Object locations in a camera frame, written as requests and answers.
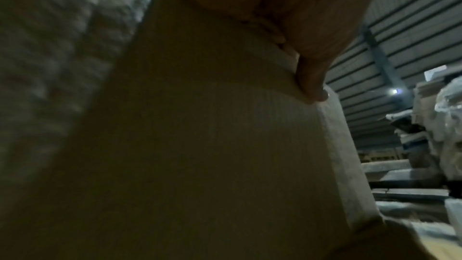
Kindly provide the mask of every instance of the metal roof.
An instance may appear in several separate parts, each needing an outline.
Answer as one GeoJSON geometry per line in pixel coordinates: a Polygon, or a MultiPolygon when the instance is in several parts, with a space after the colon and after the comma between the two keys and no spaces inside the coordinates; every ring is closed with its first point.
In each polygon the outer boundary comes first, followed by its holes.
{"type": "MultiPolygon", "coordinates": [[[[424,71],[462,60],[462,0],[373,0],[364,24],[410,90],[424,81],[424,71]]],[[[388,94],[393,86],[381,66],[359,35],[327,74],[358,149],[400,145],[394,129],[379,120],[404,109],[388,94]]]]}

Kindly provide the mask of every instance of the corrugated roof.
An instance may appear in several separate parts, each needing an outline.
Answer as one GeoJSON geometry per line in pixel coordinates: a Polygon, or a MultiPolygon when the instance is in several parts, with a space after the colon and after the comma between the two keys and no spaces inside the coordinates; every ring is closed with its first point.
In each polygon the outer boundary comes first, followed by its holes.
{"type": "MultiPolygon", "coordinates": [[[[424,71],[462,60],[462,0],[373,0],[364,23],[409,89],[424,71]]],[[[402,108],[362,37],[337,58],[326,83],[340,96],[357,148],[399,144],[379,119],[402,108]]]]}

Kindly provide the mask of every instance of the ceiling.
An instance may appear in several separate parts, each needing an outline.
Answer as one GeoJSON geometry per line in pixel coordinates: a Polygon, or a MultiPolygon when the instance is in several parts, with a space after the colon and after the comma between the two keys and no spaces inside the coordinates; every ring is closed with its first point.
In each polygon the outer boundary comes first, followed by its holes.
{"type": "MultiPolygon", "coordinates": [[[[462,60],[462,0],[373,0],[364,24],[410,90],[424,81],[424,71],[462,60]]],[[[358,149],[401,145],[379,120],[405,108],[388,94],[393,86],[381,74],[382,62],[359,35],[327,74],[358,149]]]]}

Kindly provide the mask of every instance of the steel beam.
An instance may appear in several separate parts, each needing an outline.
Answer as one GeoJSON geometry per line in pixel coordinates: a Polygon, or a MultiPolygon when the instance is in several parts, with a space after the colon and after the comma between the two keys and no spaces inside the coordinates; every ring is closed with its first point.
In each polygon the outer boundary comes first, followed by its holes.
{"type": "Polygon", "coordinates": [[[371,30],[369,30],[366,25],[363,25],[361,28],[361,34],[367,44],[367,47],[369,48],[369,51],[372,54],[375,66],[385,80],[385,84],[390,86],[390,88],[400,91],[399,94],[393,96],[392,98],[403,109],[412,107],[414,98],[411,91],[408,89],[404,81],[397,73],[396,69],[390,63],[388,57],[373,36],[371,30]]]}

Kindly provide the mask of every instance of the bright light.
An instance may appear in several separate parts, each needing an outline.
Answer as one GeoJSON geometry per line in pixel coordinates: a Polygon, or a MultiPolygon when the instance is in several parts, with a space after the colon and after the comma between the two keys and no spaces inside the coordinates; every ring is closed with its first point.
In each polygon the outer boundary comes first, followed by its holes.
{"type": "Polygon", "coordinates": [[[389,89],[388,90],[388,94],[391,95],[391,96],[394,96],[394,95],[400,94],[400,93],[401,93],[400,89],[389,89]]]}

